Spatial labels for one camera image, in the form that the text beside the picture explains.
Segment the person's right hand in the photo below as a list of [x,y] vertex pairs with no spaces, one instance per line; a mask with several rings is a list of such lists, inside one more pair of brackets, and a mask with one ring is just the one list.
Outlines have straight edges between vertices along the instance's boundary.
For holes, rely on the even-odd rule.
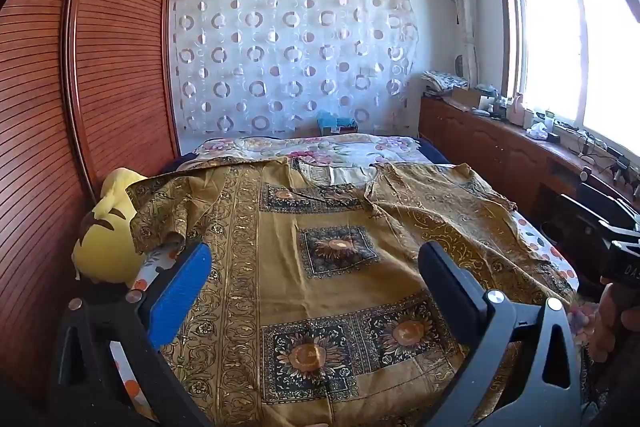
[[605,277],[601,277],[600,282],[605,285],[605,288],[598,311],[589,317],[589,323],[585,328],[589,356],[595,362],[604,362],[614,351],[616,332],[620,329],[620,325],[635,333],[640,329],[639,308],[617,306],[614,303],[613,291],[618,288],[618,285]]

